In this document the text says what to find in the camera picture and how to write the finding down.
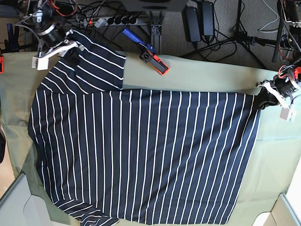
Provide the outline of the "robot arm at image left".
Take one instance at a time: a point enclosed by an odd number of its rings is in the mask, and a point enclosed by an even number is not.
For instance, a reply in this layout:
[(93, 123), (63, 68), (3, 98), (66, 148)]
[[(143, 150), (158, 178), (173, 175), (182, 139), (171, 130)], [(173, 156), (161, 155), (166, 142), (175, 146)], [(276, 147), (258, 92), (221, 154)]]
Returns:
[(69, 0), (62, 6), (54, 0), (27, 1), (27, 12), (18, 27), (28, 29), (38, 41), (38, 53), (32, 58), (32, 68), (39, 71), (48, 69), (53, 56), (65, 56), (73, 48), (79, 48), (71, 39), (74, 30), (66, 24), (66, 19), (78, 11), (78, 3)]

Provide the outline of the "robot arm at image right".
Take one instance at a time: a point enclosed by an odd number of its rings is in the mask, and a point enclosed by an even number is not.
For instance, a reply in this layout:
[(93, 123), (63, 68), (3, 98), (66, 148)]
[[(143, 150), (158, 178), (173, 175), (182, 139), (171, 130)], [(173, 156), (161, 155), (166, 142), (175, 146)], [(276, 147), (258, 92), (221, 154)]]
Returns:
[(254, 98), (254, 105), (259, 110), (277, 105), (290, 109), (294, 102), (293, 94), (301, 89), (301, 2), (278, 0), (276, 15), (279, 17), (276, 40), (255, 40), (262, 45), (274, 46), (273, 62), (278, 54), (283, 55), (284, 48), (293, 53), (286, 59), (288, 64), (281, 66), (271, 80), (256, 83), (256, 87), (261, 88)]

